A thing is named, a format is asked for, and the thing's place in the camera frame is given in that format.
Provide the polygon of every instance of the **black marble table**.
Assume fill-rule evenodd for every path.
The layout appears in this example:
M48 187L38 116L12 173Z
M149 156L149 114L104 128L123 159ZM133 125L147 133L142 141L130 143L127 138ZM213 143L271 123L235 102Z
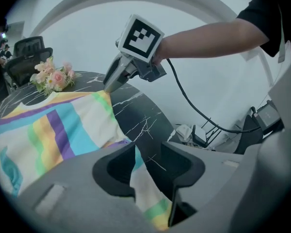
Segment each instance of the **black marble table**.
M68 86L64 92L95 92L103 90L103 74L78 72L82 76L75 80L74 86ZM19 103L33 105L46 97L40 94L34 85L25 85L10 94L0 106L0 118L12 112ZM111 93L113 111L123 133L138 146L143 160L153 158L160 162L161 142L181 143L171 123L145 94L125 84Z

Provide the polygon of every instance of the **flower bouquet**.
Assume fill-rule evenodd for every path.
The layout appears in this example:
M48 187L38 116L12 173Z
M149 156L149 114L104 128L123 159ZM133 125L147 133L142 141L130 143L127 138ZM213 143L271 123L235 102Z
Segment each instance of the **flower bouquet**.
M47 61L36 65L34 69L39 73L31 76L30 82L33 83L38 92L44 92L46 96L53 91L61 92L69 84L74 85L74 79L81 76L72 70L70 63L64 63L64 66L56 69L53 63L53 56L49 57Z

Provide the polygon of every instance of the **white strap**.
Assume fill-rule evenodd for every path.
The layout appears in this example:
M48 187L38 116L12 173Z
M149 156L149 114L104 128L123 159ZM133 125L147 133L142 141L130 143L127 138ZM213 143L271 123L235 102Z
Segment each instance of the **white strap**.
M285 47L285 35L283 32L283 25L282 25L282 13L281 9L278 5L279 12L280 12L280 26L281 26L281 40L280 40L280 45L279 45L279 58L278 58L278 63L282 63L286 59L286 47Z

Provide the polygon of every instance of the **colorful striped fabric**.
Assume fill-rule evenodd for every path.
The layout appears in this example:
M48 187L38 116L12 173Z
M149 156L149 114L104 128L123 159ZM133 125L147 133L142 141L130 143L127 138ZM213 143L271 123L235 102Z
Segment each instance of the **colorful striped fabric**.
M0 184L18 196L60 162L130 140L121 131L109 94L53 92L39 104L20 104L0 119ZM157 229L168 228L171 201L156 187L135 150L130 185L136 205Z

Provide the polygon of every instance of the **round table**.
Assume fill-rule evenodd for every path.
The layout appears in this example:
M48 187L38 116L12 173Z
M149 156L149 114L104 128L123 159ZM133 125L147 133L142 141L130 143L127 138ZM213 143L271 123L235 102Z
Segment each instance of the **round table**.
M95 92L103 90L104 74L78 72L81 77L74 86L68 86L65 92ZM34 85L25 85L10 94L0 106L0 118L12 112L20 102L33 105L45 99ZM111 102L115 118L123 133L139 148L143 160L160 162L161 142L181 143L171 123L144 93L126 83L111 93Z

